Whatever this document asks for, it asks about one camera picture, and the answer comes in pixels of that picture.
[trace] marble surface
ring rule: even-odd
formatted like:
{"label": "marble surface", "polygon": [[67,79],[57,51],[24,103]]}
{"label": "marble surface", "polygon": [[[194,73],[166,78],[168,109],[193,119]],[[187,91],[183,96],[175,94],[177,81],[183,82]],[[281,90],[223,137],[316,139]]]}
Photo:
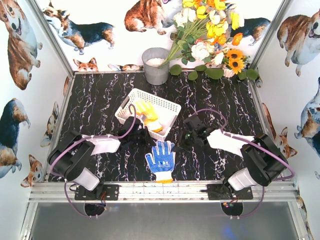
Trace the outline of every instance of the marble surface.
{"label": "marble surface", "polygon": [[[115,112],[133,88],[146,91],[181,105],[181,112],[166,140],[176,142],[184,127],[183,120],[194,112],[212,108],[227,119],[226,130],[235,134],[255,136],[262,133],[250,88],[235,78],[209,80],[204,74],[189,81],[188,73],[170,76],[167,83],[153,86],[146,82],[143,72],[78,74],[75,77],[68,102],[60,140],[68,130],[85,135],[108,134],[120,126]],[[199,117],[207,126],[218,128],[219,116],[201,112]],[[154,181],[144,147],[118,153],[91,156],[87,168],[104,181]],[[209,146],[195,146],[190,153],[177,153],[172,173],[175,181],[219,180],[244,168],[243,159],[237,155]],[[58,181],[49,177],[49,181]]]}

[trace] basket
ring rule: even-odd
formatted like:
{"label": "basket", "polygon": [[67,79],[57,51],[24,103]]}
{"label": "basket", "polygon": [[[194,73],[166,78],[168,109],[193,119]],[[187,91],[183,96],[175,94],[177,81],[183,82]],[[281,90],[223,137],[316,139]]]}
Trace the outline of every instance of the basket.
{"label": "basket", "polygon": [[181,106],[148,92],[133,88],[115,112],[115,117],[122,125],[125,123],[126,119],[131,116],[129,105],[134,104],[139,100],[145,100],[146,102],[152,103],[156,113],[158,114],[159,123],[163,126],[163,130],[158,133],[149,130],[149,133],[153,139],[164,142],[177,119]]}

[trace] gray floor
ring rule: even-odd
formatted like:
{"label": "gray floor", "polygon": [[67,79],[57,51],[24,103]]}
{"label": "gray floor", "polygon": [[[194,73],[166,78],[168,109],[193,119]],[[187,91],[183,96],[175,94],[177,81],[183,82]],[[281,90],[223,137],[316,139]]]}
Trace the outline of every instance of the gray floor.
{"label": "gray floor", "polygon": [[[245,203],[250,212],[256,203]],[[83,204],[77,204],[81,210]],[[68,203],[40,203],[33,240],[297,240],[286,202],[265,202],[250,217],[230,220],[219,203],[108,204],[99,219]]]}

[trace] white wall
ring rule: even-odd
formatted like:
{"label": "white wall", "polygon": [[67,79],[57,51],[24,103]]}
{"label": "white wall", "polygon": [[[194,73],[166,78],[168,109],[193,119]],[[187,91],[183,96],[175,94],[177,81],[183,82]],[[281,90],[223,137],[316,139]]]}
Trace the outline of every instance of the white wall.
{"label": "white wall", "polygon": [[40,68],[32,68],[32,79],[26,90],[19,89],[9,72],[8,62],[8,31],[0,21],[0,116],[7,102],[12,98],[20,100],[27,113],[31,126],[20,123],[18,136],[17,158],[22,163],[22,169],[15,173],[9,171],[0,178],[0,232],[3,240],[17,240],[24,220],[30,187],[20,184],[30,172],[29,155],[34,156],[42,164],[48,154],[48,146],[40,147],[40,141],[47,129],[48,118],[57,101],[59,107],[63,101],[63,87],[67,72],[55,54],[40,25],[33,17],[31,10],[24,0],[18,1],[32,26],[36,39],[43,44],[38,51],[37,59],[41,61]]}
{"label": "white wall", "polygon": [[[294,0],[283,20],[295,15],[311,17],[319,8],[319,0]],[[312,45],[318,46],[320,52],[320,39]],[[306,205],[313,237],[320,239],[320,208],[315,204],[320,198],[320,180],[315,175],[315,171],[320,173],[320,158],[305,138],[297,139],[294,135],[298,133],[297,126],[301,125],[304,107],[313,99],[319,88],[320,55],[302,67],[300,77],[296,74],[297,65],[292,61],[289,67],[285,66],[286,55],[287,51],[281,49],[275,34],[258,65],[263,80],[263,87],[259,92],[270,111],[277,134],[280,134],[284,127],[288,127],[287,141],[298,151],[297,155],[288,161],[297,173],[297,182]]]}
{"label": "white wall", "polygon": [[[49,0],[37,1],[41,8],[46,8],[50,2]],[[74,64],[73,59],[87,63],[92,57],[95,57],[99,71],[110,71],[108,64],[142,65],[141,55],[148,48],[171,48],[170,33],[176,30],[174,25],[166,28],[166,35],[159,35],[154,28],[148,29],[146,32],[129,32],[126,30],[124,24],[126,13],[138,0],[123,0],[121,4],[116,1],[100,0],[91,0],[90,4],[84,0],[52,0],[51,2],[56,10],[68,11],[70,13],[69,19],[76,24],[104,22],[115,26],[116,39],[113,49],[108,49],[107,42],[102,40],[85,47],[84,55],[79,55],[79,52],[74,51],[72,46],[65,44],[51,27],[74,71],[77,71],[78,67]],[[178,2],[179,0],[171,0],[170,3]],[[243,13],[245,19],[267,18],[272,21],[282,0],[235,0],[234,2],[237,3],[238,10]],[[262,40],[254,46],[249,46],[251,42],[251,37],[247,37],[241,41],[238,47],[233,46],[233,48],[243,50],[252,60]],[[180,60],[171,62],[172,65],[176,63],[183,65]],[[189,62],[187,67],[194,68],[200,64],[203,64],[203,62]]]}

